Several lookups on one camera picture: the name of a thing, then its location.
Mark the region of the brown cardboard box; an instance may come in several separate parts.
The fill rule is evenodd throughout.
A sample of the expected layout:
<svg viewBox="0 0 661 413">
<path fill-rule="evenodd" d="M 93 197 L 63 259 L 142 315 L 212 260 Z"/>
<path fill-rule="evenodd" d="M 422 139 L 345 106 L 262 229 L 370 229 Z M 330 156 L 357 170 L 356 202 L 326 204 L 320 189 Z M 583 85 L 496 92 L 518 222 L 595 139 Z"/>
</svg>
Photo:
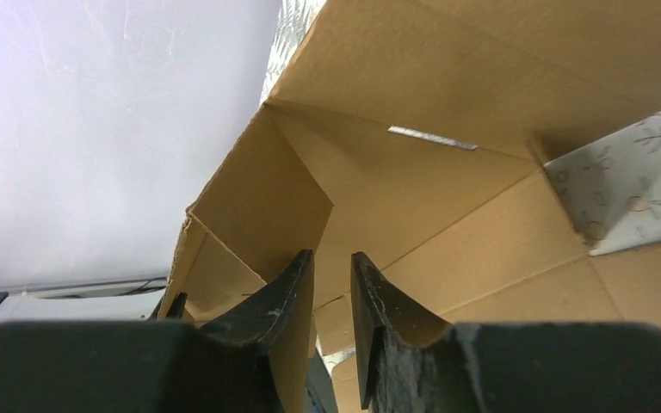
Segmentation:
<svg viewBox="0 0 661 413">
<path fill-rule="evenodd" d="M 188 207 L 186 411 L 661 412 L 661 1 L 328 1 Z"/>
</svg>

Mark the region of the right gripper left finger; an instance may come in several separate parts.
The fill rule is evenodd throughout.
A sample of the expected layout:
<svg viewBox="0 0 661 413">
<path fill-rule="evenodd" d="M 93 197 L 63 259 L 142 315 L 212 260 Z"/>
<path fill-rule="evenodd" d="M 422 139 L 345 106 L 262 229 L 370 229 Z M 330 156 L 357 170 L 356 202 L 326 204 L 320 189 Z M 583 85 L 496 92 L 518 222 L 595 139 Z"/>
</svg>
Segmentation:
<svg viewBox="0 0 661 413">
<path fill-rule="evenodd" d="M 214 320 L 0 324 L 0 412 L 301 412 L 313 253 Z"/>
</svg>

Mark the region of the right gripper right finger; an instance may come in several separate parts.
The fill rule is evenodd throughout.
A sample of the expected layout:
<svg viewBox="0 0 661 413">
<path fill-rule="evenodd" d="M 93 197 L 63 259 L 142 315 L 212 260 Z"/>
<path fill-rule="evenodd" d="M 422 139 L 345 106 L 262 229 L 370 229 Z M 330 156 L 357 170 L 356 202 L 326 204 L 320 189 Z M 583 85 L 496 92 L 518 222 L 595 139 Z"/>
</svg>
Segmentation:
<svg viewBox="0 0 661 413">
<path fill-rule="evenodd" d="M 351 257 L 360 405 L 370 412 L 661 412 L 661 329 L 450 323 Z"/>
</svg>

